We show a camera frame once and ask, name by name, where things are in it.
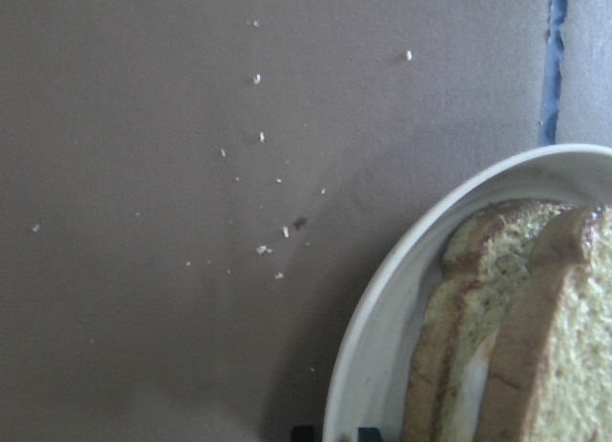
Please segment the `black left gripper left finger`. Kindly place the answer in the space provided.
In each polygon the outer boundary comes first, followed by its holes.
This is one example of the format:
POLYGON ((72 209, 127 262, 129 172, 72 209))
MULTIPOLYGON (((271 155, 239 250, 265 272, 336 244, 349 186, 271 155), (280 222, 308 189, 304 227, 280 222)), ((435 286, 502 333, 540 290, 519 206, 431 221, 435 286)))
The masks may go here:
POLYGON ((294 426, 291 429, 291 442, 314 442, 315 428, 309 425, 294 426))

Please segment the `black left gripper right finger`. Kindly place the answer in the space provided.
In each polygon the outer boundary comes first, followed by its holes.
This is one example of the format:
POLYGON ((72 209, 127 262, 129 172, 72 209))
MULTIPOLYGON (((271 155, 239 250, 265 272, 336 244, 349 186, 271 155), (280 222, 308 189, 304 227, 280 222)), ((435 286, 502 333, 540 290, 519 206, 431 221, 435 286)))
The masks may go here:
POLYGON ((358 442, 381 442, 381 432, 376 427, 359 427, 358 442))

